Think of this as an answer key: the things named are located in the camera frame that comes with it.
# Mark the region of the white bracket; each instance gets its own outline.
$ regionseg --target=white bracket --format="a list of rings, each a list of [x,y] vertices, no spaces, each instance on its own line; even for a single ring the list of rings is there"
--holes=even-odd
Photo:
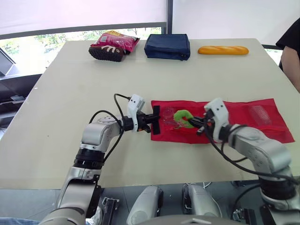
[[[129,103],[127,105],[127,116],[129,118],[132,118],[133,126],[134,126],[133,131],[137,131],[138,129],[136,113],[137,111],[142,110],[144,104],[145,104],[144,99],[141,96],[138,96],[136,94],[133,94],[131,96],[131,99],[129,100]]]
[[[219,97],[215,98],[214,100],[206,104],[204,106],[204,109],[206,112],[208,110],[211,110],[214,113],[213,119],[215,121],[215,128],[213,133],[213,139],[218,143],[222,142],[221,140],[219,140],[221,127],[225,127],[229,124],[229,113],[226,106],[224,105],[224,102]]]

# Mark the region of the bread loaf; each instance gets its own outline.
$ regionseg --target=bread loaf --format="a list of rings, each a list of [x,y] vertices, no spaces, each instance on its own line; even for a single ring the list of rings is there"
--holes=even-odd
[[[246,55],[249,50],[243,46],[202,46],[198,49],[199,54],[221,55]]]

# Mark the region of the person's arm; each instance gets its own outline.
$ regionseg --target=person's arm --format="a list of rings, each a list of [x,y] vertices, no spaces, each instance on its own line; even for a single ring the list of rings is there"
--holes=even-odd
[[[300,93],[300,60],[297,51],[286,46],[281,56],[282,69]]]

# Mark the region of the person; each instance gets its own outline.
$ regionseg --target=person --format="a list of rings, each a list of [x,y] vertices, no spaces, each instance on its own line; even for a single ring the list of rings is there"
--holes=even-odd
[[[284,33],[276,45],[283,50],[279,67],[300,93],[300,18]]]
[[[96,213],[91,218],[85,219],[85,225],[100,225],[102,222],[102,210],[98,206]],[[0,225],[38,225],[39,221],[31,219],[19,219],[12,217],[0,217]]]

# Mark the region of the robotic arm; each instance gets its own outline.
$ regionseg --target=robotic arm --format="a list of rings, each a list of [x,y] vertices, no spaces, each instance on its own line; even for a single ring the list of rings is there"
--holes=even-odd
[[[266,203],[261,208],[265,224],[270,224],[270,221],[277,225],[299,223],[299,193],[291,180],[277,176],[293,177],[289,167],[291,155],[287,148],[258,129],[230,125],[228,111],[220,98],[209,102],[204,109],[205,118],[193,118],[189,122],[199,128],[199,134],[206,126],[209,130],[206,134],[212,134],[214,141],[228,141],[230,147],[252,162],[259,175],[262,199]]]
[[[128,116],[116,121],[110,116],[98,119],[85,128],[79,151],[73,166],[69,169],[62,186],[57,209],[47,215],[40,225],[83,225],[85,219],[92,217],[97,209],[101,187],[98,181],[105,162],[105,152],[110,141],[124,131],[145,130],[147,124],[158,124],[158,113],[146,115],[141,112],[144,100],[133,95],[128,103]]]

